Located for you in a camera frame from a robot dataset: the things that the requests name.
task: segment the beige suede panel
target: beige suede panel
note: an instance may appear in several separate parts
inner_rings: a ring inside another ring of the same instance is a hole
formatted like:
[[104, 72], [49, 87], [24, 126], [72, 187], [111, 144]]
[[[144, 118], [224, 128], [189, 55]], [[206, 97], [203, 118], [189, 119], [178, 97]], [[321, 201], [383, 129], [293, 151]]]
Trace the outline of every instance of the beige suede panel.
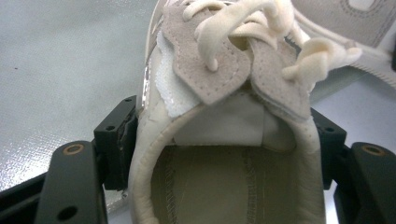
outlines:
[[254, 38], [248, 42], [254, 54], [251, 80], [255, 91], [291, 119], [308, 119], [311, 115], [308, 92], [298, 82], [282, 77], [282, 69], [296, 60], [295, 49], [284, 41], [278, 42], [277, 49]]
[[199, 56], [194, 32], [198, 24], [212, 16], [212, 13], [205, 9], [190, 21], [183, 21], [182, 14], [185, 8], [170, 6], [163, 9], [163, 35], [175, 48], [175, 73], [205, 104], [212, 105], [236, 91], [247, 80], [250, 60], [244, 52], [226, 39], [216, 55], [218, 71], [209, 71]]

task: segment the shoelace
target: shoelace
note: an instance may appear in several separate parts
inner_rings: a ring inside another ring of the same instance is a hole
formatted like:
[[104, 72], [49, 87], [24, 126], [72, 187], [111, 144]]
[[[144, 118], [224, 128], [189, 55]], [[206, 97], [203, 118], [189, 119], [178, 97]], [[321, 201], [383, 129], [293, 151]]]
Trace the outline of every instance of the shoelace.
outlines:
[[218, 69], [216, 53], [227, 37], [254, 37], [276, 49], [277, 40], [288, 36], [302, 52], [294, 66], [283, 69], [283, 78], [302, 83], [308, 91], [330, 70], [354, 63], [361, 56], [357, 48], [344, 49], [324, 38], [310, 40], [294, 19], [290, 0], [184, 0], [182, 5], [188, 5], [183, 13], [185, 21], [204, 8], [219, 10], [202, 21], [194, 34], [200, 56], [213, 72]]

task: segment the sneaker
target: sneaker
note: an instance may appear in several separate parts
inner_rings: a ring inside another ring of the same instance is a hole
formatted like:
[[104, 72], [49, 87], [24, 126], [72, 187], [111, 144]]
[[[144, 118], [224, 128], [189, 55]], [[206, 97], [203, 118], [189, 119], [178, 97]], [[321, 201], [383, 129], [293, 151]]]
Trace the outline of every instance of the sneaker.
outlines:
[[396, 89], [396, 70], [392, 69], [396, 1], [292, 0], [292, 3], [296, 8], [296, 20], [305, 32], [361, 48], [363, 55], [352, 65]]
[[360, 54], [305, 40], [290, 1], [159, 1], [129, 179], [133, 222], [324, 223], [309, 92]]

